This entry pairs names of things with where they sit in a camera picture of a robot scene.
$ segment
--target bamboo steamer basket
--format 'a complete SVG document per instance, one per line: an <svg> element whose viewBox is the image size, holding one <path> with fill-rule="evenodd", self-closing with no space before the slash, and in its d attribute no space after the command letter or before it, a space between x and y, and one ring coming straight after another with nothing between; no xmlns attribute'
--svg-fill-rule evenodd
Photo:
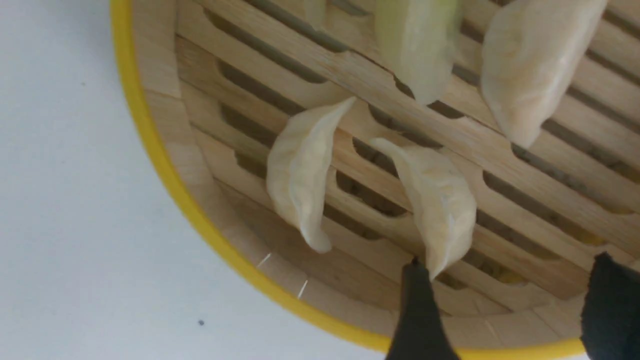
<svg viewBox="0 0 640 360"><path fill-rule="evenodd" d="M640 267L640 5L612 0L571 90L524 151L500 133L477 80L499 4L464 0L455 76L419 106L384 68L374 0L113 0L122 83L159 176L194 227L258 290L312 324L386 351L401 267L424 246L392 162L372 137L434 147L478 203L472 251L433 284L465 359L584 351L593 256ZM324 230L310 250L273 211L269 146L289 116L358 97L335 133Z"/></svg>

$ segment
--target dumpling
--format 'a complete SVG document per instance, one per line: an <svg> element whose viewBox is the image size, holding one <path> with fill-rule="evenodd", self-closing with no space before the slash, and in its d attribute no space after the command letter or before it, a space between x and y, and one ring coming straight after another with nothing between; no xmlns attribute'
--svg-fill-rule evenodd
<svg viewBox="0 0 640 360"><path fill-rule="evenodd" d="M462 23L461 0L378 0L382 58L415 100L429 105L447 90Z"/></svg>
<svg viewBox="0 0 640 360"><path fill-rule="evenodd" d="M434 279L471 248L476 199L451 161L433 149L399 147L375 138L370 144L391 157L411 205L413 221L427 248L427 269Z"/></svg>
<svg viewBox="0 0 640 360"><path fill-rule="evenodd" d="M529 148L556 111L607 0L516 0L484 36L481 90L502 132Z"/></svg>
<svg viewBox="0 0 640 360"><path fill-rule="evenodd" d="M267 158L267 192L278 215L297 227L317 252L331 250L320 229L326 174L333 154L333 133L355 97L289 119Z"/></svg>

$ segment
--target yellow rim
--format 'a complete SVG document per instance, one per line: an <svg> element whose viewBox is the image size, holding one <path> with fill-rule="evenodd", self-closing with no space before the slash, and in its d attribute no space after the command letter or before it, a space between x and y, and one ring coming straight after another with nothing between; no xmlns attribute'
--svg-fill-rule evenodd
<svg viewBox="0 0 640 360"><path fill-rule="evenodd" d="M362 347L386 352L390 339L349 325L339 319L323 313L292 297L279 285L258 271L220 234L216 226L209 221L200 206L191 198L182 180L176 173L156 126L150 115L144 90L140 83L138 65L133 44L131 26L131 0L111 0L111 27L116 62L120 71L120 80L129 104L131 116L136 123L142 144L147 150L156 172L167 192L182 210L184 216L198 231L202 239L209 244L240 276L251 285L280 304L286 310L298 315L309 323L334 336L350 341ZM585 353L582 342L572 339L542 345L538 347L507 350L467 350L458 349L464 360L553 360Z"/></svg>

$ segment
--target steamed dumpling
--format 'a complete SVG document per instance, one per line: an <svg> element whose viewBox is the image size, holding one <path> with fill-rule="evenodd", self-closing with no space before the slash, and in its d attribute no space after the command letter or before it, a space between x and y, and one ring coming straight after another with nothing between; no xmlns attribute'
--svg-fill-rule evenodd
<svg viewBox="0 0 640 360"><path fill-rule="evenodd" d="M297 227L317 252L331 250L320 229L333 133L355 98L304 111L289 119L267 159L267 192L278 215Z"/></svg>
<svg viewBox="0 0 640 360"><path fill-rule="evenodd" d="M481 89L502 132L528 148L556 111L607 0L516 0L484 36Z"/></svg>
<svg viewBox="0 0 640 360"><path fill-rule="evenodd" d="M371 145L391 157L411 205L413 221L427 248L427 269L435 278L471 248L476 200L451 161L433 149L399 147L383 139Z"/></svg>
<svg viewBox="0 0 640 360"><path fill-rule="evenodd" d="M461 0L376 1L380 54L418 103L429 105L447 89L461 23Z"/></svg>

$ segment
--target white surface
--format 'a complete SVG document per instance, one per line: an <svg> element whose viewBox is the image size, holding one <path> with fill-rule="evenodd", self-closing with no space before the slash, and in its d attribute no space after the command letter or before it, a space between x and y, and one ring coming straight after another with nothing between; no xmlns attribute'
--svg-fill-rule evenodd
<svg viewBox="0 0 640 360"><path fill-rule="evenodd" d="M383 358L258 294L192 230L138 141L107 0L2 9L1 359Z"/></svg>

